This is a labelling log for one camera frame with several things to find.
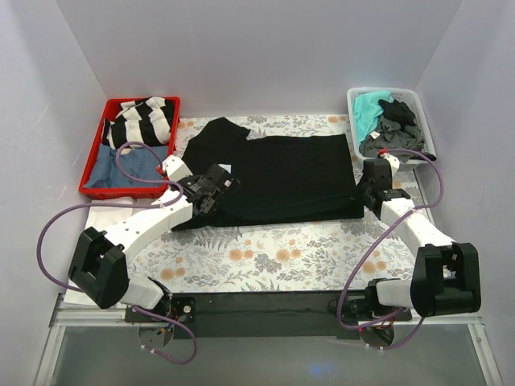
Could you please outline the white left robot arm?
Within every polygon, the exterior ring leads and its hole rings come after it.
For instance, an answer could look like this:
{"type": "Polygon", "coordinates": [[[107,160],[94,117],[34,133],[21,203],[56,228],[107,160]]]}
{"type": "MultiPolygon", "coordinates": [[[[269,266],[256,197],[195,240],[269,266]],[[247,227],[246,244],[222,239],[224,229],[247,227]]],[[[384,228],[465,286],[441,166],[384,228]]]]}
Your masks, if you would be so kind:
{"type": "Polygon", "coordinates": [[[171,312],[171,292],[158,281],[131,274],[130,263],[148,245],[171,229],[216,211],[216,205],[236,191],[239,180],[214,164],[202,175],[193,174],[177,157],[169,157],[162,172],[174,184],[154,201],[105,230],[85,229],[77,241],[69,279],[99,308],[118,303],[139,306],[156,322],[171,312]]]}

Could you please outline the black t-shirt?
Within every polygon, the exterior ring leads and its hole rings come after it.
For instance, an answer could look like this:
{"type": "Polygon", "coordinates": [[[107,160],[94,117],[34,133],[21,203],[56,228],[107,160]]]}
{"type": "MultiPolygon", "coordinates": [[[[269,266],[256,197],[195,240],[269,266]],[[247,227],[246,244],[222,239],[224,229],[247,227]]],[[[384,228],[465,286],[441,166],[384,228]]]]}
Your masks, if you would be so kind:
{"type": "Polygon", "coordinates": [[[250,129],[211,120],[189,140],[183,161],[195,175],[229,166],[239,187],[209,216],[179,229],[354,220],[364,215],[345,134],[250,138],[250,129]]]}

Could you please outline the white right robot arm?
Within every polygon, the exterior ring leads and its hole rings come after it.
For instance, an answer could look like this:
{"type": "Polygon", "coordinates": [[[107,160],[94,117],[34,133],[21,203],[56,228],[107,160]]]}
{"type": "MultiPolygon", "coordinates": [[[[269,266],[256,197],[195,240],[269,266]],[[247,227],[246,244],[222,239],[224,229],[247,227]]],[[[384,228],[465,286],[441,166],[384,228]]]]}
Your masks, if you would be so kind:
{"type": "Polygon", "coordinates": [[[440,232],[402,189],[393,188],[399,161],[367,159],[358,190],[363,202],[414,255],[409,280],[374,279],[365,289],[365,313],[382,319],[394,307],[413,309],[422,317],[475,313],[481,305],[477,249],[440,232]]]}

